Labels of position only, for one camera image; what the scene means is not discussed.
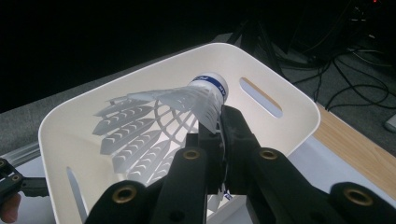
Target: white plastic basket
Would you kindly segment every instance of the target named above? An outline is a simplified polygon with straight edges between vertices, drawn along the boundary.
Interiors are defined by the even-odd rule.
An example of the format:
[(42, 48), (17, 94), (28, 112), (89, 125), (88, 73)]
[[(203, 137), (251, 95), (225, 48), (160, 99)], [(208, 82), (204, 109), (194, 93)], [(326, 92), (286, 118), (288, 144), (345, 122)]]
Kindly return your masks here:
[[(229, 86), (226, 105), (239, 109), (262, 147), (289, 155), (318, 127), (317, 106), (301, 91), (241, 49), (210, 44), (181, 53), (88, 91), (53, 109), (43, 120), (39, 143), (58, 223), (81, 223), (68, 173), (78, 182), (86, 212), (112, 184), (123, 180), (100, 154), (92, 134), (94, 114), (107, 100), (131, 92), (186, 86), (203, 72), (221, 74)], [(258, 102), (270, 100), (272, 106)]]

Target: wooden surface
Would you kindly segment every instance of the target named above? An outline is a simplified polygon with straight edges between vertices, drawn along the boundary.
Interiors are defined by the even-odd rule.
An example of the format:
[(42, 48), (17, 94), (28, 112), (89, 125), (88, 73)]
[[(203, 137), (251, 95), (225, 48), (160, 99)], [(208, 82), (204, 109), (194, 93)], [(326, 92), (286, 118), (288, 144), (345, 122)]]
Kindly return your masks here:
[(321, 105), (318, 107), (321, 122), (314, 136), (396, 200), (396, 158)]

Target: blue band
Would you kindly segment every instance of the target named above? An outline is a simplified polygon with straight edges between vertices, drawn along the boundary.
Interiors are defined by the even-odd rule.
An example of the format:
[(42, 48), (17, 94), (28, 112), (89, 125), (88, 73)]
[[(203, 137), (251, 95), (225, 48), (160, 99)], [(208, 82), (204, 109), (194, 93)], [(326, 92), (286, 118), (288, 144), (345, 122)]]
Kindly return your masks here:
[(227, 92), (217, 79), (215, 79), (213, 77), (207, 77), (207, 76), (198, 76), (195, 79), (193, 79), (192, 81), (197, 81), (197, 80), (207, 81), (207, 82), (210, 82), (213, 85), (215, 85), (221, 92), (221, 95), (223, 96), (223, 100), (225, 101), (225, 95), (227, 94)]

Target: shuttlecock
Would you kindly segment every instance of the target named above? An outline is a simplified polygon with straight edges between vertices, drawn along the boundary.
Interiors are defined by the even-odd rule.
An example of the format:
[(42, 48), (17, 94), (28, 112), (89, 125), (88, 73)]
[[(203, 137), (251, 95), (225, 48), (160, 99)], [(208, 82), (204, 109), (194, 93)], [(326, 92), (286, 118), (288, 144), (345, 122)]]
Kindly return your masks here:
[(198, 122), (217, 131), (227, 94), (227, 83), (216, 73), (203, 73), (185, 87), (130, 93), (95, 115), (103, 119), (93, 134), (104, 137), (100, 152), (112, 157), (115, 173), (150, 185), (167, 174), (186, 134), (198, 132)]

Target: badminton shuttlecock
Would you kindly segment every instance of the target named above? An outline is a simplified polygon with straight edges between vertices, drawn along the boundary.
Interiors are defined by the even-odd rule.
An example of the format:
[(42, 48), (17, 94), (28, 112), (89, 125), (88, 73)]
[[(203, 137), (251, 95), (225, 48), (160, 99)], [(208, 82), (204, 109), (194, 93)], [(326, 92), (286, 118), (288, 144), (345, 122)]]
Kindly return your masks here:
[(203, 73), (185, 87), (130, 93), (96, 114), (103, 119), (93, 134), (104, 137), (100, 152), (112, 157), (115, 173), (150, 185), (167, 174), (198, 122), (217, 131), (227, 93), (224, 78), (215, 73)]

